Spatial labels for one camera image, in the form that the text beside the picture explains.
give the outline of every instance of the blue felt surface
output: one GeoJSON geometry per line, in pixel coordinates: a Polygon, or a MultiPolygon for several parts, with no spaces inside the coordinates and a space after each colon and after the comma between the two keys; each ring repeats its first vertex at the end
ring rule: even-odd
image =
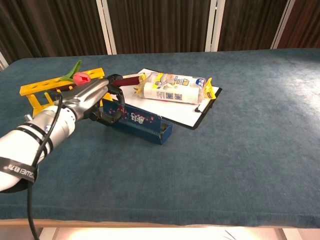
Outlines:
{"type": "MultiPolygon", "coordinates": [[[[0,73],[0,134],[32,111],[21,85],[82,70],[213,77],[196,130],[163,145],[83,120],[41,164],[36,219],[320,228],[320,49],[22,59],[0,73]]],[[[26,218],[26,192],[0,219],[26,218]]]]}

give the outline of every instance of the plastic packaging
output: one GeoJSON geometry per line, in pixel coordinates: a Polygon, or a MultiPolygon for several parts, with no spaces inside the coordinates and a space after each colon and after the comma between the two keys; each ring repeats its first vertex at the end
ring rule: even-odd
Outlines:
{"type": "Polygon", "coordinates": [[[152,72],[135,88],[141,98],[200,104],[204,98],[215,99],[215,93],[203,77],[152,72]]]}

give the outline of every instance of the black clipboard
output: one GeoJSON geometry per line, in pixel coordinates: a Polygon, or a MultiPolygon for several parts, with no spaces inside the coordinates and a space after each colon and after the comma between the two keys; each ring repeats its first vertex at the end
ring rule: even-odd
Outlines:
{"type": "Polygon", "coordinates": [[[214,102],[218,99],[218,96],[221,93],[221,91],[222,91],[222,88],[219,87],[219,89],[215,93],[215,99],[210,100],[210,102],[208,103],[208,105],[205,107],[205,109],[203,111],[199,111],[201,113],[201,116],[198,118],[198,120],[195,122],[195,124],[193,126],[189,126],[189,125],[183,124],[181,122],[171,120],[170,118],[166,118],[166,117],[162,117],[162,118],[173,123],[173,124],[180,125],[180,126],[185,127],[187,129],[195,130],[197,127],[199,127],[202,120],[205,118],[205,116],[207,115],[209,110],[212,108],[214,102]]]}

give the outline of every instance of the blue rectangular box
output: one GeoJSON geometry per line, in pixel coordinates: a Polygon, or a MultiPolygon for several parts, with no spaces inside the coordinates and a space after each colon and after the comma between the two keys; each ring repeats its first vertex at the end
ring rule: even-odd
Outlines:
{"type": "MultiPolygon", "coordinates": [[[[102,102],[103,111],[108,115],[113,115],[119,109],[115,101],[102,99],[102,102]]],[[[129,104],[126,104],[124,108],[124,115],[112,125],[113,128],[160,145],[171,135],[173,124],[163,120],[161,116],[129,104]]]]}

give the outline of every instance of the yellow plastic rack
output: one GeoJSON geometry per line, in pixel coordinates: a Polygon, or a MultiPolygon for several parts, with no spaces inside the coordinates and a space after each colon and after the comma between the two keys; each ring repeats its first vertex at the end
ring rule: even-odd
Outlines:
{"type": "MultiPolygon", "coordinates": [[[[104,70],[101,67],[85,71],[84,73],[88,74],[91,79],[96,79],[96,78],[102,79],[105,75],[104,70]]],[[[43,104],[43,105],[40,104],[40,102],[38,101],[38,99],[35,96],[35,93],[47,91],[50,89],[56,89],[56,88],[59,88],[62,86],[70,85],[70,84],[71,84],[70,81],[60,81],[60,77],[56,77],[53,79],[48,79],[48,80],[44,80],[44,81],[38,81],[35,83],[31,83],[28,85],[23,85],[20,87],[19,93],[21,96],[26,96],[28,98],[31,106],[33,107],[32,116],[34,117],[38,113],[40,113],[43,109],[45,109],[51,105],[54,105],[54,102],[52,101],[51,97],[49,96],[49,94],[47,92],[44,93],[44,96],[46,97],[48,103],[43,104]]],[[[112,101],[112,97],[110,96],[109,93],[104,95],[103,98],[106,100],[112,101]]]]}

